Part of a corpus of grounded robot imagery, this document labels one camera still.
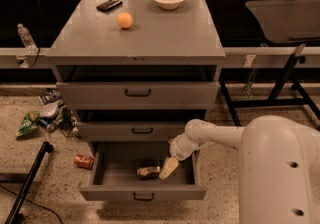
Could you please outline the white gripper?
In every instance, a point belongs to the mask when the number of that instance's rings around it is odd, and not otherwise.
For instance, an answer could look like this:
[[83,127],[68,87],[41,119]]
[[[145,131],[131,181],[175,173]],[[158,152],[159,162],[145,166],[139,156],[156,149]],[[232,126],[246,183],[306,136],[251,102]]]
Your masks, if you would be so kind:
[[185,133],[178,135],[170,142],[169,152],[172,157],[167,157],[164,161],[159,178],[168,178],[178,167],[179,161],[187,159],[199,149],[199,143],[192,141]]

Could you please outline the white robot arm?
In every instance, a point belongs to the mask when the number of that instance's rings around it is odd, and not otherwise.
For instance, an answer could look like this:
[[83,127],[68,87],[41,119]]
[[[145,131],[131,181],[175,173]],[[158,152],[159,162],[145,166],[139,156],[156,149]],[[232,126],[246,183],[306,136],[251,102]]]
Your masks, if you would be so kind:
[[310,177],[320,172],[319,131],[274,115],[245,127],[192,119],[170,142],[160,177],[212,143],[239,152],[239,224],[316,224]]

